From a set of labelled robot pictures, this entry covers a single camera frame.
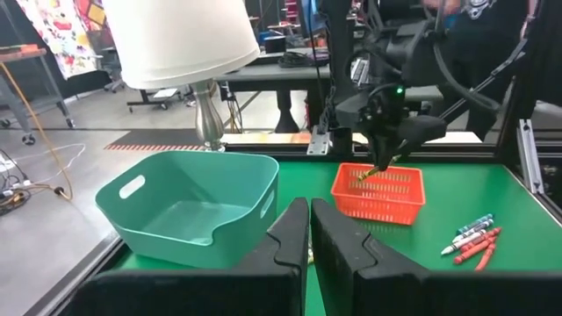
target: metal bracket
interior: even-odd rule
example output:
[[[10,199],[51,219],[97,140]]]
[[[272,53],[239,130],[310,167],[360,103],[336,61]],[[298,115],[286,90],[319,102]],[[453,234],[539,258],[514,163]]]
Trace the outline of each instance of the metal bracket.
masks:
[[[318,133],[318,126],[314,126],[306,154],[326,155],[330,148],[330,133]]]
[[[517,143],[525,185],[533,194],[544,194],[541,166],[538,162],[537,145],[535,145],[535,135],[530,119],[519,120]]]

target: lamp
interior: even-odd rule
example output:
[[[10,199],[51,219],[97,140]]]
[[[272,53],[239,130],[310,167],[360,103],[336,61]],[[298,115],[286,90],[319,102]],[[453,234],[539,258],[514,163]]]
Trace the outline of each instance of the lamp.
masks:
[[[243,1],[104,0],[122,77],[134,89],[192,83],[198,137],[221,150],[224,127],[209,80],[260,53]]]

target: orange plastic basket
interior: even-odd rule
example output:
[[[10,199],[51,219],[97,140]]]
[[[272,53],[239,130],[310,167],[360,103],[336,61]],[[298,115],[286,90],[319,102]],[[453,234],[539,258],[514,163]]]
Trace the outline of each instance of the orange plastic basket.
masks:
[[[422,171],[389,167],[362,182],[357,178],[372,165],[342,163],[332,186],[336,207],[358,219],[412,225],[425,205]]]

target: person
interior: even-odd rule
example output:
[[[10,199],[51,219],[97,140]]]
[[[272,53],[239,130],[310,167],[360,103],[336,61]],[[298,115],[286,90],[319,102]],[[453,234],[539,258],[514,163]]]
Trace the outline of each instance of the person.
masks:
[[[457,13],[455,24],[447,33],[452,63],[449,71],[467,89],[475,88],[504,62],[519,43],[528,18],[535,11],[537,0],[446,0],[444,13]],[[423,0],[437,9],[441,0]],[[511,83],[509,75],[499,76],[480,93],[503,103]],[[439,116],[459,99],[449,84],[438,87],[443,102],[433,104],[430,115]],[[496,116],[471,107],[466,130],[481,140],[492,129]]]

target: green table surface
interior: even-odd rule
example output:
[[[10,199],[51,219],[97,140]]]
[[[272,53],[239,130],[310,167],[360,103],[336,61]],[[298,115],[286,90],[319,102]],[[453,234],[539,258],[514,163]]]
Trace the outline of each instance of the green table surface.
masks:
[[[281,162],[277,214],[294,198],[323,198],[330,204],[337,163]],[[562,229],[500,165],[413,164],[423,171],[427,203],[412,226],[360,221],[373,236],[429,269],[473,270],[479,256],[457,266],[454,255],[441,257],[455,231],[491,212],[503,228],[487,269],[562,269]],[[133,254],[115,269],[185,269],[170,262]],[[308,269],[306,315],[324,315],[316,269]]]

